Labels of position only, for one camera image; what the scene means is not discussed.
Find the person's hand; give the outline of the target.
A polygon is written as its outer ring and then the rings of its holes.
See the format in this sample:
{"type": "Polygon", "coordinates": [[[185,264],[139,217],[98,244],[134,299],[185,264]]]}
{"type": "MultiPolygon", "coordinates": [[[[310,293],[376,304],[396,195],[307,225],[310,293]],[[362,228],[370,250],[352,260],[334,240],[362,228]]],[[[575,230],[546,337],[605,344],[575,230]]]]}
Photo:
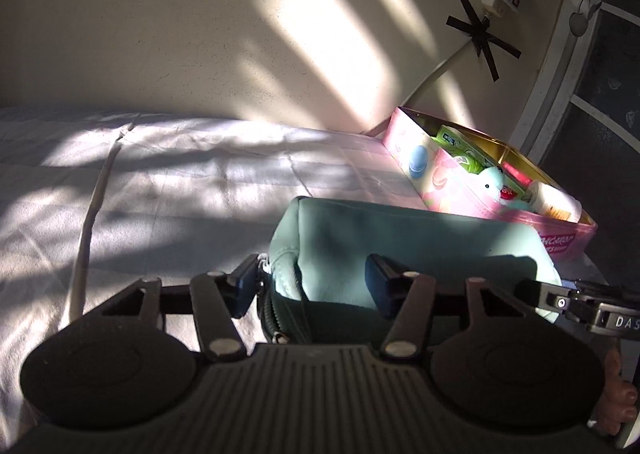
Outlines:
{"type": "Polygon", "coordinates": [[[602,396],[594,410],[596,428],[602,434],[615,436],[624,425],[638,416],[636,403],[638,390],[622,377],[620,350],[612,348],[604,358],[605,384],[602,396]]]}

